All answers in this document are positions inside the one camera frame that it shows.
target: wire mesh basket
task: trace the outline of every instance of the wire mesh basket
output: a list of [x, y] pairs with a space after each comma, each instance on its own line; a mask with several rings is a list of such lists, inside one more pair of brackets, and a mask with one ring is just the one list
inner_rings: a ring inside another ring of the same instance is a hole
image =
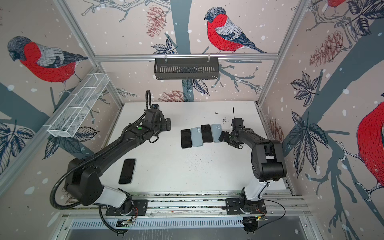
[[107, 74], [94, 73], [49, 127], [54, 137], [73, 137], [109, 83]]
[[218, 58], [156, 58], [156, 79], [216, 79]]

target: black smartphone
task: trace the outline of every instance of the black smartphone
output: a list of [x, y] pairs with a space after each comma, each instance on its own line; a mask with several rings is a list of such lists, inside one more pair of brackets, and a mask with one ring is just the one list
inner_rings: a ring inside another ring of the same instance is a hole
[[183, 129], [181, 133], [181, 148], [192, 147], [191, 129]]
[[203, 136], [203, 142], [213, 142], [211, 125], [201, 125], [201, 135]]
[[132, 176], [135, 169], [136, 159], [125, 159], [121, 169], [119, 184], [129, 184], [132, 182]]

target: phone back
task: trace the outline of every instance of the phone back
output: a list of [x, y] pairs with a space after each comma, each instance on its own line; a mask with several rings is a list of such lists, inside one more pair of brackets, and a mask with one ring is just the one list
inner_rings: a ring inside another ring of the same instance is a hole
[[201, 128], [191, 128], [192, 146], [201, 147], [203, 146], [203, 137], [201, 135]]
[[212, 136], [214, 138], [214, 142], [220, 142], [218, 138], [220, 137], [220, 134], [222, 131], [221, 124], [212, 124], [211, 130], [212, 130]]

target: hanging black basket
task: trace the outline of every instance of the hanging black basket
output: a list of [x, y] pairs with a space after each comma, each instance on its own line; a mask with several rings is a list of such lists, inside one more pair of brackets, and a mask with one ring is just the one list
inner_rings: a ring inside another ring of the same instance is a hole
[[156, 79], [216, 79], [218, 58], [156, 58]]

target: white table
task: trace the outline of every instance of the white table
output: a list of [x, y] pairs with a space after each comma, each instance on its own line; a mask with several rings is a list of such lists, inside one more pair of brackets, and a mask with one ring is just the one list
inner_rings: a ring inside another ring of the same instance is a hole
[[[236, 149], [225, 142], [204, 143], [202, 147], [181, 148], [180, 130], [203, 124], [222, 125], [230, 131], [235, 116], [244, 126], [266, 137], [252, 101], [158, 103], [164, 117], [171, 119], [172, 130], [162, 132], [153, 144], [148, 141], [129, 151], [101, 176], [101, 183], [134, 194], [230, 194], [238, 193], [254, 177], [251, 148]], [[126, 103], [120, 113], [109, 143], [116, 140], [130, 122], [134, 122], [145, 103]], [[135, 158], [132, 183], [118, 184], [125, 159]], [[280, 179], [268, 190], [286, 189]]]

